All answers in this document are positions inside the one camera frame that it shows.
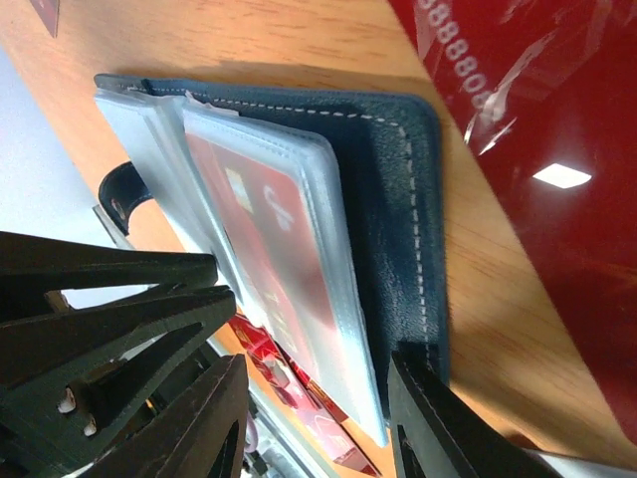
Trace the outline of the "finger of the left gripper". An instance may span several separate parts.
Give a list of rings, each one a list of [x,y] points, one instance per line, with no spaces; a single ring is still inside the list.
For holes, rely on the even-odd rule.
[[[1,321],[53,312],[52,291],[127,285],[212,286],[210,254],[144,252],[12,232],[1,234]]]
[[[216,286],[2,324],[2,464],[29,477],[88,464],[235,311]]]

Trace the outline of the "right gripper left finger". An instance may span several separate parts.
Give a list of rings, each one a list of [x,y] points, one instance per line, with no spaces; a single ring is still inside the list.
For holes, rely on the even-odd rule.
[[[242,355],[218,358],[141,431],[85,477],[238,477],[248,415]]]

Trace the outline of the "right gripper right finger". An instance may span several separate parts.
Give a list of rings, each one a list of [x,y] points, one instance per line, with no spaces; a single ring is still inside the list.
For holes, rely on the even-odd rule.
[[[488,425],[413,354],[392,354],[388,395],[398,477],[558,475]]]

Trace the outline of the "red VIP card stack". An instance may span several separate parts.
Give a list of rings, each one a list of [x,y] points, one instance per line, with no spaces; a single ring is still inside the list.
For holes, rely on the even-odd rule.
[[[310,377],[333,316],[309,217],[297,185],[254,157],[190,133],[194,164],[242,271],[265,307],[276,339]]]

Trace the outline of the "blue leather card holder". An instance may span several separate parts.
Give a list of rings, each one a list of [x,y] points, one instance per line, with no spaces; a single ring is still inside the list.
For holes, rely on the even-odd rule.
[[[441,131],[408,94],[96,76],[96,104],[169,222],[218,260],[248,317],[276,339],[194,164],[195,133],[288,175],[309,217],[333,328],[313,380],[376,444],[402,343],[450,371]]]

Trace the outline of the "red VIP card bottom left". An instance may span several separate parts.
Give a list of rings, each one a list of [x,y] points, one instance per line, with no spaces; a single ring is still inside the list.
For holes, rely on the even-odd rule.
[[[381,473],[341,426],[346,415],[283,352],[269,333],[240,314],[230,328],[282,403],[290,408],[333,463],[379,477]]]

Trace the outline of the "red card magnetic stripe back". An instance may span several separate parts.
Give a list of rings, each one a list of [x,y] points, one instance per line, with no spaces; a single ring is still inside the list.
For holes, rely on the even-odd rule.
[[[52,38],[56,38],[58,34],[59,22],[59,0],[31,0],[31,5],[39,15],[42,23]]]

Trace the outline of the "red VIP card centre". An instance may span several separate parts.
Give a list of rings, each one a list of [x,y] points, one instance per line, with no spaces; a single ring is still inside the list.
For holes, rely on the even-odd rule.
[[[621,430],[636,436],[636,5],[396,1]]]

